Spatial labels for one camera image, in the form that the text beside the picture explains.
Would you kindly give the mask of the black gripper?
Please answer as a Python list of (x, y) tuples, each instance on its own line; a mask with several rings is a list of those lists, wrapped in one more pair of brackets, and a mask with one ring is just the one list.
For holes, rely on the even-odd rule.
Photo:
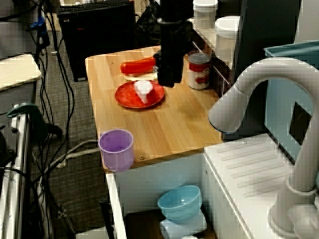
[(158, 19), (160, 50), (154, 54), (158, 82), (164, 87), (179, 84), (183, 73), (183, 58), (191, 50), (192, 23)]

